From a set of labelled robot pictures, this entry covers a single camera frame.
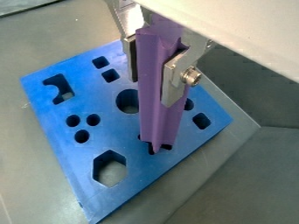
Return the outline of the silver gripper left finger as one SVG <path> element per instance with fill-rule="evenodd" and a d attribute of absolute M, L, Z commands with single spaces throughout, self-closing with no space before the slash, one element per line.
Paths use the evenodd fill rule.
<path fill-rule="evenodd" d="M 133 0 L 104 1 L 120 32 L 123 52 L 127 56 L 128 79 L 132 82 L 136 82 L 136 30 L 144 26 L 141 8 Z"/>

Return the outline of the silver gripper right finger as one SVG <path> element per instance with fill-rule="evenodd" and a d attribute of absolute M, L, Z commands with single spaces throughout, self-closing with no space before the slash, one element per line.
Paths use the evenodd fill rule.
<path fill-rule="evenodd" d="M 197 60 L 212 49 L 213 41 L 189 29 L 181 32 L 180 50 L 163 65 L 161 104 L 169 108 L 183 97 L 184 88 L 199 84 Z"/>

